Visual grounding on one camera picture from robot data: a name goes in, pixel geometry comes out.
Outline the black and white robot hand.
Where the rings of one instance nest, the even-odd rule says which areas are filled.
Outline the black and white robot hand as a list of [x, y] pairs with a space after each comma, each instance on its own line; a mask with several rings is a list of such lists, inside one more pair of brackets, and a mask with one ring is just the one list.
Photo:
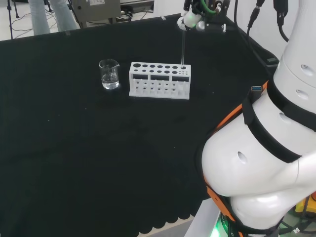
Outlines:
[[197, 31], [205, 31], [205, 22], [200, 14], [195, 14], [192, 9], [184, 11], [177, 21], [178, 27], [183, 31], [195, 28]]

